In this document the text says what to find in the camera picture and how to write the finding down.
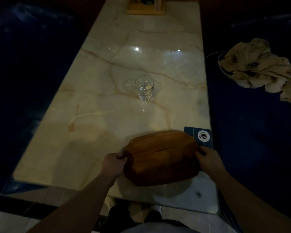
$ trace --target marble table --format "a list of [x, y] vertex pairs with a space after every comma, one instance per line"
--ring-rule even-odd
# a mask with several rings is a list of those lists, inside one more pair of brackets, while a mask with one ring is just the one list
[[[98, 175], [105, 155], [132, 138], [185, 126], [210, 129], [198, 3], [167, 2], [164, 16], [126, 15], [127, 5], [106, 1], [20, 160], [16, 180], [80, 190]], [[137, 97], [133, 83], [140, 75], [155, 80], [149, 101]], [[121, 176], [108, 195], [218, 211], [216, 185], [204, 172], [153, 187], [136, 187]]]

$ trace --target drinking glass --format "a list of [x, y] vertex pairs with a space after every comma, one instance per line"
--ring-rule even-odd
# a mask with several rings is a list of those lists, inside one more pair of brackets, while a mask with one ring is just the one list
[[150, 76], [142, 75], [135, 80], [138, 96], [141, 100], [147, 101], [150, 99], [153, 88], [154, 80]]

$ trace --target white cord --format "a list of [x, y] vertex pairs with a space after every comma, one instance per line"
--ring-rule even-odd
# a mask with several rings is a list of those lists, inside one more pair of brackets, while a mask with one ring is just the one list
[[220, 53], [220, 52], [226, 52], [226, 51], [218, 51], [218, 52], [214, 52], [214, 53], [211, 53], [211, 54], [208, 55], [208, 56], [211, 56], [211, 55], [213, 55], [213, 54]]
[[226, 73], [222, 70], [221, 65], [219, 64], [219, 58], [220, 58], [221, 55], [219, 55], [218, 60], [217, 60], [218, 65], [219, 65], [221, 71], [222, 71], [225, 75], [227, 75], [227, 76], [233, 76], [233, 75], [228, 75], [228, 74], [226, 74]]

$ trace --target forearm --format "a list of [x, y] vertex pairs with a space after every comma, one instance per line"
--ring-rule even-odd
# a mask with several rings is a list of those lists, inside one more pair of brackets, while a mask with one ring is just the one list
[[91, 232], [113, 183], [111, 177], [98, 175], [80, 193], [28, 232]]
[[291, 219], [259, 199], [228, 172], [222, 173], [215, 182], [244, 233], [291, 233]]

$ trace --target blue card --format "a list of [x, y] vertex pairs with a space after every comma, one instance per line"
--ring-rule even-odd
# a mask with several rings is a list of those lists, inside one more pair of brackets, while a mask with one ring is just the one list
[[184, 127], [184, 132], [194, 137], [198, 145], [213, 149], [212, 133], [209, 129]]

